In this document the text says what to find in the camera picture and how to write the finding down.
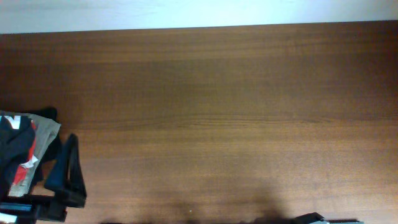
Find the brown wooden surface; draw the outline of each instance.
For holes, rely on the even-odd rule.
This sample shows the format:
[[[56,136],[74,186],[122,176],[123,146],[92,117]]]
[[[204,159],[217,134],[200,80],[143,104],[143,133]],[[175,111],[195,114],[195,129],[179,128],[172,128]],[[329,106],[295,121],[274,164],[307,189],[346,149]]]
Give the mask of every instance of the brown wooden surface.
[[[398,22],[1,36],[0,105],[59,110],[68,223],[398,222]]]

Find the red cloth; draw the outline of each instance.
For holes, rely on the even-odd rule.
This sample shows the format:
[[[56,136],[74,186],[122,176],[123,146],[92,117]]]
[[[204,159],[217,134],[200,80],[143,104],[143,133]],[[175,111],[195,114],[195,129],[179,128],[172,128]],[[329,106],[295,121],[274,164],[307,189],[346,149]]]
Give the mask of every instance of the red cloth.
[[[33,130],[36,130],[36,125],[33,122],[32,122],[32,128],[33,128]],[[36,137],[33,140],[32,146],[29,149],[29,155],[27,157],[27,161],[26,162],[29,162],[32,159],[33,152],[35,151],[35,147],[36,147]],[[18,184],[19,182],[24,180],[28,170],[29,169],[26,169],[25,167],[22,167],[21,165],[19,165],[18,170],[17,170],[17,172],[15,174],[15,177],[14,177],[13,184]]]

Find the pile of clothes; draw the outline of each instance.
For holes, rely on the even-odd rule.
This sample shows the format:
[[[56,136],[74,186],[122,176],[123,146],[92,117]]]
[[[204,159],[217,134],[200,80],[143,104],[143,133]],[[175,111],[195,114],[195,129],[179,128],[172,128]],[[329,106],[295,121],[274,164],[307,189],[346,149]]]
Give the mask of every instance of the pile of clothes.
[[[42,164],[56,158],[62,144],[57,110],[0,111],[0,199],[31,193],[43,180]]]

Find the folded clothing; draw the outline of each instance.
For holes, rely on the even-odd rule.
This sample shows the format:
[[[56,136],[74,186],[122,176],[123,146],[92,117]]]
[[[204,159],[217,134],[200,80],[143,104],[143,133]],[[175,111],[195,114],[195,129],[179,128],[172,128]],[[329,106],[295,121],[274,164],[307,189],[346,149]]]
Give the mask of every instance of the folded clothing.
[[[27,116],[6,116],[0,112],[0,198],[14,181],[19,164],[27,161],[35,140],[32,120]]]
[[[22,115],[27,116],[32,119],[36,125],[36,145],[34,148],[33,156],[37,158],[37,162],[33,163],[33,167],[27,170],[24,180],[20,181],[18,184],[11,186],[9,191],[9,196],[21,197],[24,194],[28,194],[32,180],[35,176],[35,171],[42,160],[47,148],[49,148],[50,143],[57,137],[61,124],[58,124],[52,119],[44,118],[35,114],[27,113],[11,113],[3,112],[6,115]]]

